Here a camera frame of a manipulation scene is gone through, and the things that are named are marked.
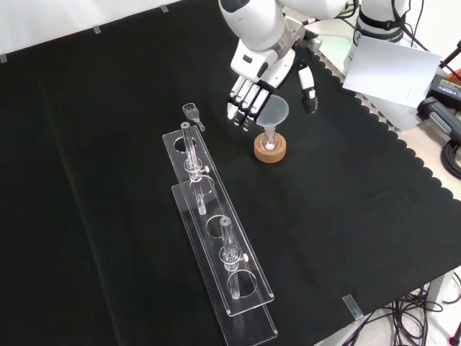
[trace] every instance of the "acrylic test tube rack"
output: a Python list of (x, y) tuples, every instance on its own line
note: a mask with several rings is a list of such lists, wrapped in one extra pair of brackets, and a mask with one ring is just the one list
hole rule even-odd
[(163, 136), (179, 184), (174, 199), (228, 346), (277, 336), (265, 304), (274, 294), (196, 126)]

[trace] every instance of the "white paper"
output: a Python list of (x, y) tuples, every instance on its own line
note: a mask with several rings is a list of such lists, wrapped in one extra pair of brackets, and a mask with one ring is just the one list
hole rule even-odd
[(362, 36), (344, 88), (417, 108), (440, 59), (437, 54)]

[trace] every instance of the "black cloth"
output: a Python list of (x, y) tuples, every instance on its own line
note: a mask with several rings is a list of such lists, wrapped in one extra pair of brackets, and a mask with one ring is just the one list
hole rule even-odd
[[(267, 165), (253, 155), (261, 129), (244, 133), (226, 118), (238, 41), (216, 1), (180, 1), (101, 28), (0, 66), (9, 100), (0, 106), (0, 150), (10, 158), (2, 201), (17, 194), (14, 209), (0, 213), (22, 218), (13, 228), (22, 241), (53, 240), (45, 322), (30, 317), (46, 323), (49, 345), (222, 342), (161, 138), (179, 129), (187, 102), (200, 109), (207, 147), (275, 294), (279, 336), (268, 345), (313, 345), (352, 321), (343, 296), (367, 314), (461, 265), (461, 203), (318, 58), (300, 53), (319, 109), (305, 114), (292, 72), (277, 91), (290, 105), (277, 128), (287, 155)], [(10, 345), (24, 345), (32, 328), (17, 318)]]

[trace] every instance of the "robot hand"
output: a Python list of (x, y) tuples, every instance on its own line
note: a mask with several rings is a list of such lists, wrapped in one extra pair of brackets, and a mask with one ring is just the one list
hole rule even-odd
[[(230, 67), (239, 75), (228, 97), (228, 118), (248, 130), (256, 121), (270, 95), (284, 81), (295, 61), (295, 45), (317, 50), (321, 41), (312, 32), (306, 34), (303, 24), (285, 17), (282, 5), (316, 18), (334, 17), (344, 0), (219, 0), (221, 12), (229, 27), (240, 38)], [(303, 85), (303, 90), (313, 85)], [(315, 96), (311, 89), (305, 94)]]

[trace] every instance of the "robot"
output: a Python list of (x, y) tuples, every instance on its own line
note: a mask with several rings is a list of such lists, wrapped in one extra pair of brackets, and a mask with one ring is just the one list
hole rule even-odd
[[(285, 80), (295, 61), (294, 47), (320, 48), (321, 40), (302, 23), (282, 12), (288, 6), (316, 19), (336, 17), (345, 0), (218, 0), (224, 19), (240, 38), (230, 67), (239, 75), (228, 95), (228, 119), (248, 130), (270, 95)], [(398, 42), (409, 0), (362, 0), (348, 58), (361, 36)], [(307, 65), (298, 71), (307, 112), (316, 109), (312, 73)]]

